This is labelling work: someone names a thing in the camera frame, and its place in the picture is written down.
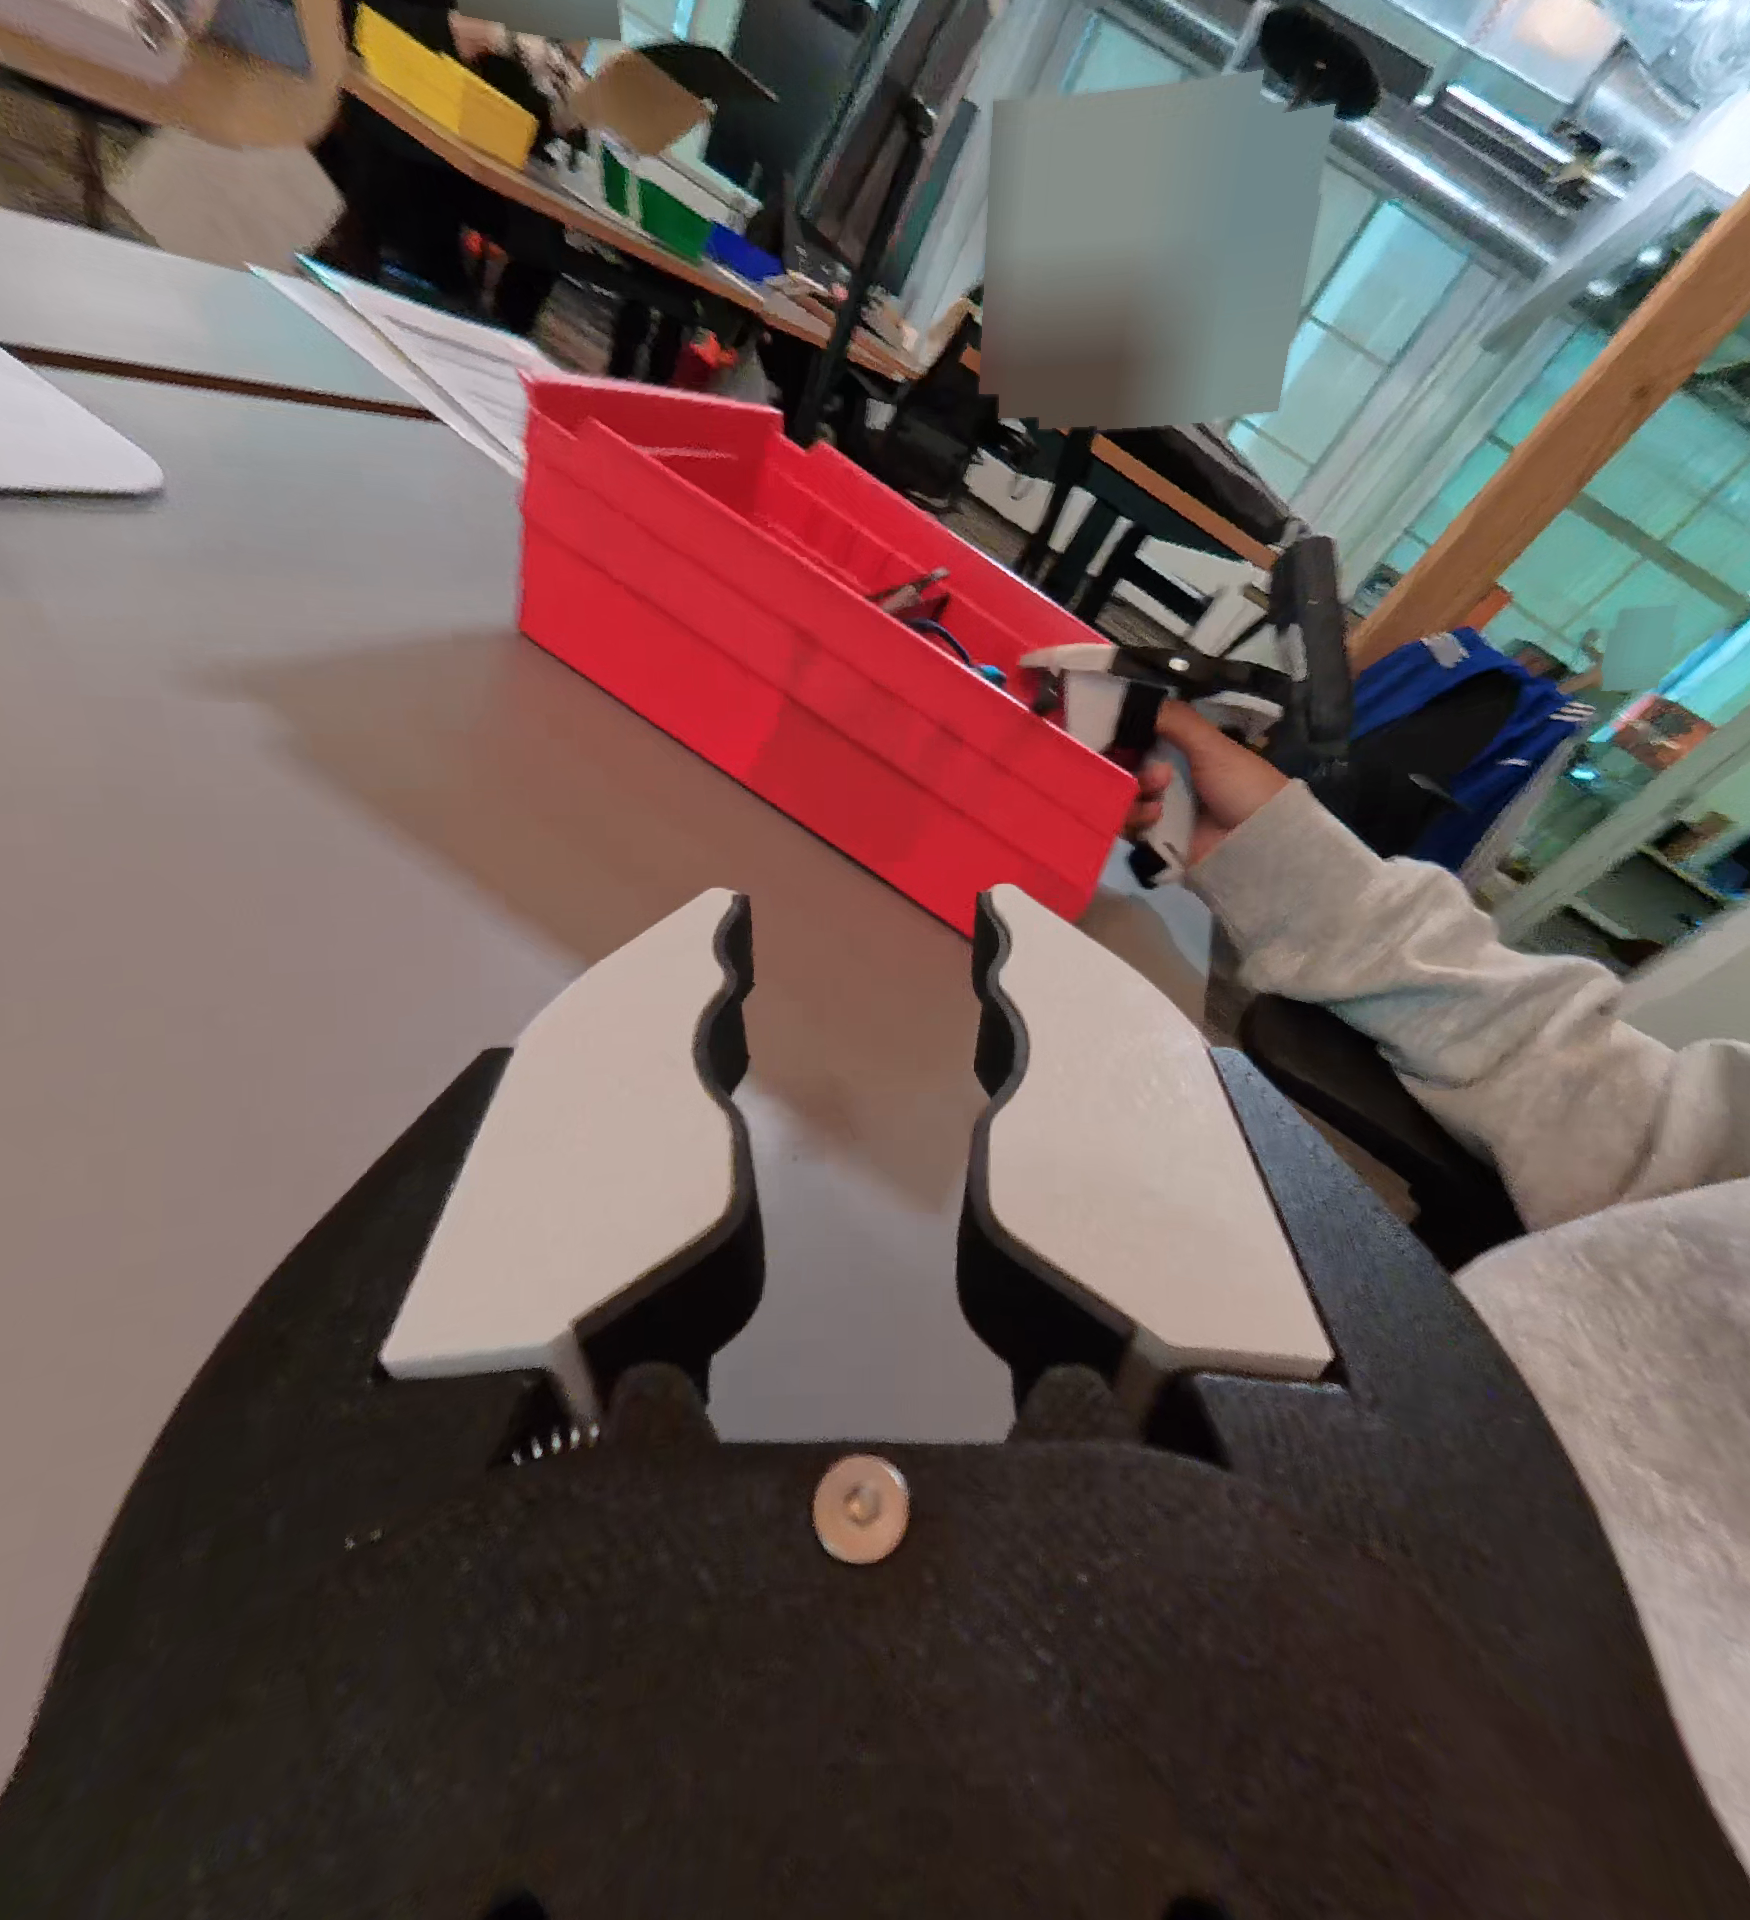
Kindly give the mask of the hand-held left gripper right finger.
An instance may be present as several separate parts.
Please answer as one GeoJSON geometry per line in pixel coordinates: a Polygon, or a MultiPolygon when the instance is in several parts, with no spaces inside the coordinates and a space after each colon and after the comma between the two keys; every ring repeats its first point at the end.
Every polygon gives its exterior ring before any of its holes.
{"type": "Polygon", "coordinates": [[[1095,1376],[1141,1434],[1181,1380],[1314,1387],[1338,1357],[1195,1021],[1016,885],[978,896],[957,1302],[1022,1411],[1095,1376]]]}

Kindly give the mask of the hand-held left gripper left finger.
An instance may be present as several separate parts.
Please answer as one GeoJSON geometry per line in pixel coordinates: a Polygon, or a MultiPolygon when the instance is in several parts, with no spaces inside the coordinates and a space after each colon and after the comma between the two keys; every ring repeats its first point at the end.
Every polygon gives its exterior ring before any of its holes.
{"type": "Polygon", "coordinates": [[[596,1428],[630,1367],[704,1376],[763,1286],[734,1090],[752,917],[711,888],[517,1034],[376,1356],[388,1380],[539,1374],[596,1428]]]}

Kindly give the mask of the red plastic bin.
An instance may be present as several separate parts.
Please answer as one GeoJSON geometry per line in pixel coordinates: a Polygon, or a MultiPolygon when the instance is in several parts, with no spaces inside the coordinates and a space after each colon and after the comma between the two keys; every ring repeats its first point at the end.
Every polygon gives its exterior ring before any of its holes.
{"type": "Polygon", "coordinates": [[[1080,920],[1135,792],[1030,706],[1091,631],[766,406],[531,380],[517,624],[957,933],[1002,884],[1080,920]]]}

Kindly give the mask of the person's right forearm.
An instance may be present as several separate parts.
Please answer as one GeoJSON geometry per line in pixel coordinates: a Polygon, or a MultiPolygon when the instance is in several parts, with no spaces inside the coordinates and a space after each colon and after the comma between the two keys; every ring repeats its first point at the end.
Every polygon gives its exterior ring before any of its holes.
{"type": "Polygon", "coordinates": [[[1750,1044],[1641,1032],[1608,971],[1508,948],[1455,878],[1375,854],[1294,781],[1190,879],[1250,989],[1377,1043],[1530,1232],[1646,1208],[1750,1241],[1750,1044]]]}

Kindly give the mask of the grey desk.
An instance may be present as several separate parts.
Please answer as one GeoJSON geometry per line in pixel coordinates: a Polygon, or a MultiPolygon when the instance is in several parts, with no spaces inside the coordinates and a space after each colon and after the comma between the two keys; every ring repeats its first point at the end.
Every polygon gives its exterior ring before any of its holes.
{"type": "Polygon", "coordinates": [[[736,1438],[993,1438],[968,945],[515,631],[515,485],[257,277],[0,210],[0,344],[163,469],[0,498],[0,1789],[94,1551],[294,1245],[564,985],[753,905],[736,1438]]]}

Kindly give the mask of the person's right hand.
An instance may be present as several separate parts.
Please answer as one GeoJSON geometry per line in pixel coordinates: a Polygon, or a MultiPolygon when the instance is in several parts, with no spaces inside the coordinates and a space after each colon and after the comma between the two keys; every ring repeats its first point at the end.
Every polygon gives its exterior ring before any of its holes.
{"type": "Polygon", "coordinates": [[[1169,754],[1185,760],[1185,781],[1195,814],[1185,842],[1185,861],[1200,864],[1217,850],[1224,838],[1262,807],[1284,792],[1290,781],[1263,756],[1229,739],[1200,712],[1184,703],[1157,712],[1155,743],[1135,779],[1135,800],[1126,808],[1123,836],[1141,838],[1165,812],[1177,790],[1169,754]]]}

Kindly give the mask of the blue backpack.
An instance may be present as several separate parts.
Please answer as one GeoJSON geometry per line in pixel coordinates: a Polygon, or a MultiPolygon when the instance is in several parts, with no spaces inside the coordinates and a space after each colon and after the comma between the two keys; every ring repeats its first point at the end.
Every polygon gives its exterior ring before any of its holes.
{"type": "Polygon", "coordinates": [[[1453,876],[1597,723],[1589,702],[1471,627],[1391,652],[1350,694],[1349,744],[1313,781],[1317,799],[1371,850],[1453,876]]]}

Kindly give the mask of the black office chair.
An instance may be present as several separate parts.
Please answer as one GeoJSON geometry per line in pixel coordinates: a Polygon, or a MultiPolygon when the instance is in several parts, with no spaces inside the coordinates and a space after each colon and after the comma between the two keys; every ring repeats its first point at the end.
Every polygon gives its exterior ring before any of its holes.
{"type": "Polygon", "coordinates": [[[1242,1052],[1290,1104],[1325,1121],[1407,1190],[1411,1229],[1449,1273],[1525,1232],[1500,1173],[1409,1092],[1377,1043],[1329,1008],[1258,995],[1242,1052]]]}

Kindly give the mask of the person's grey sweatshirt torso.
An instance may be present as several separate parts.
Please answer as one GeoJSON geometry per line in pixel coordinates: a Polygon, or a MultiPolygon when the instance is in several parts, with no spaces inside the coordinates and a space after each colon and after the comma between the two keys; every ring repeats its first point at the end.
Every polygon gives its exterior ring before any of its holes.
{"type": "Polygon", "coordinates": [[[1461,1290],[1598,1511],[1750,1874],[1750,1179],[1513,1241],[1461,1290]]]}

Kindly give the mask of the green storage bin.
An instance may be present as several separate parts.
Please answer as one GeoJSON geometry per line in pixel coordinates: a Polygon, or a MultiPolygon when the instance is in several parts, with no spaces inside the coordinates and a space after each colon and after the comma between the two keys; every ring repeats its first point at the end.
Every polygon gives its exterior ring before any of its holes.
{"type": "Polygon", "coordinates": [[[652,161],[637,157],[608,139],[596,142],[603,204],[624,224],[684,261],[704,261],[714,218],[663,177],[652,161]]]}

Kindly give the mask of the wooden background table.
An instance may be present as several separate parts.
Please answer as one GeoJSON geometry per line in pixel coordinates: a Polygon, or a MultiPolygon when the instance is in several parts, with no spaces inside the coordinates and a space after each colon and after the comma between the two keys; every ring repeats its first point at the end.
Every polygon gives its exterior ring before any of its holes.
{"type": "Polygon", "coordinates": [[[639,227],[637,221],[622,218],[587,196],[574,193],[568,186],[545,174],[504,167],[500,159],[479,152],[458,132],[417,113],[399,94],[388,92],[383,82],[376,82],[361,68],[359,60],[347,60],[342,65],[341,88],[391,128],[417,142],[459,177],[473,180],[478,186],[501,196],[530,215],[564,227],[571,234],[584,234],[614,250],[621,259],[639,261],[651,273],[693,289],[699,297],[722,300],[746,313],[761,326],[810,349],[827,347],[833,329],[829,316],[818,316],[783,295],[752,287],[742,277],[704,259],[688,261],[669,251],[639,227]]]}

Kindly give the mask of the papers in plastic sleeve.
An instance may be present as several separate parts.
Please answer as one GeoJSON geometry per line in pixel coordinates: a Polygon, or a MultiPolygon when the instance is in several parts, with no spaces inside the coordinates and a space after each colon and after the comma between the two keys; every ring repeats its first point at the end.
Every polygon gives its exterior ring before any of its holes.
{"type": "Polygon", "coordinates": [[[408,300],[303,257],[294,273],[250,267],[329,334],[449,426],[511,482],[526,475],[526,387],[558,370],[530,340],[408,300]]]}

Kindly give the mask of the yellow storage bin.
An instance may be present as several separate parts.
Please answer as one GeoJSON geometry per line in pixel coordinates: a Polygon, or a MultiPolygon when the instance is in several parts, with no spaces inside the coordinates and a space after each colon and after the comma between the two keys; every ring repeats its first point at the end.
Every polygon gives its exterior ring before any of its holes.
{"type": "Polygon", "coordinates": [[[473,68],[359,3],[352,48],[362,75],[391,101],[519,174],[536,146],[536,114],[473,68]]]}

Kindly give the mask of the wooden post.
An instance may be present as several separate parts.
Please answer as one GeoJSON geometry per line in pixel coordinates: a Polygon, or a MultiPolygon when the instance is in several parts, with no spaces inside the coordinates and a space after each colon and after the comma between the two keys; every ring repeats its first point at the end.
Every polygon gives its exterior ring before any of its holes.
{"type": "Polygon", "coordinates": [[[1704,230],[1441,539],[1350,631],[1350,667],[1362,671],[1473,610],[1502,571],[1748,314],[1750,188],[1704,230]]]}

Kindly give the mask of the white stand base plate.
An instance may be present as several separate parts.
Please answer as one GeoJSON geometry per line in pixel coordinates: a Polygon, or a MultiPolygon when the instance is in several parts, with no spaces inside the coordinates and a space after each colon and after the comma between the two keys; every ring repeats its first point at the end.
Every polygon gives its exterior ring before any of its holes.
{"type": "Polygon", "coordinates": [[[0,349],[0,493],[163,491],[163,469],[112,426],[0,349]]]}

